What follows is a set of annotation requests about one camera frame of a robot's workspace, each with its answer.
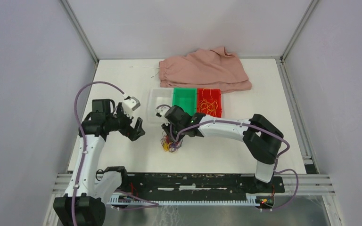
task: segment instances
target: green container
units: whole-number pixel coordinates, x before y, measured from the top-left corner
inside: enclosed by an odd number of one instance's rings
[[[174,88],[173,105],[181,107],[191,116],[196,113],[197,89],[194,88]]]

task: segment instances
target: plastic bin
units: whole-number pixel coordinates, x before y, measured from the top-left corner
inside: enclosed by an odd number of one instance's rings
[[[209,103],[213,103],[215,100],[217,101],[217,109],[214,113],[208,113],[208,109],[200,109],[204,99]],[[197,112],[221,118],[221,91],[219,89],[197,89]]]
[[[162,124],[165,122],[163,117],[156,116],[156,107],[159,105],[172,106],[173,102],[173,88],[154,88],[150,90],[148,106],[146,110],[147,122],[151,124]]]
[[[174,88],[173,105],[181,107],[190,115],[196,113],[197,89]]]

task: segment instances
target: white wall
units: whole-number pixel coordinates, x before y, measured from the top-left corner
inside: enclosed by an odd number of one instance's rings
[[[101,59],[165,58],[225,45],[280,56],[310,0],[69,0]]]
[[[58,0],[0,1],[0,226],[42,225],[93,67]]]
[[[362,225],[362,1],[321,1],[287,70],[346,225]]]

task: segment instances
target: folded towel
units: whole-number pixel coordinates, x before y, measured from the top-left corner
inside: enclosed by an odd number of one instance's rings
[[[238,56],[225,47],[169,57],[159,67],[161,87],[220,89],[222,93],[252,88]]]

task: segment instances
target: white table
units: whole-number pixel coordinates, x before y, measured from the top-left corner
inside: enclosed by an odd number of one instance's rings
[[[159,87],[159,77],[154,76],[160,60],[101,60],[94,81],[107,81],[119,86],[130,96],[135,96],[141,107],[135,118],[146,116],[151,88]],[[291,149],[280,157],[277,170],[292,168],[305,173],[281,78],[274,59],[241,60],[253,88],[249,91],[222,95],[223,118],[251,118],[254,113],[265,116],[291,144]],[[122,101],[114,88],[98,84],[91,88],[84,117],[91,111],[93,99],[110,98],[116,104]],[[125,166],[128,172],[170,173],[254,173],[256,160],[242,142],[225,138],[185,137],[182,147],[175,153],[165,152],[160,144],[160,125],[142,124],[146,135],[131,142],[118,132],[107,137],[99,160],[98,169],[107,166]],[[78,155],[78,139],[69,162],[74,170]]]

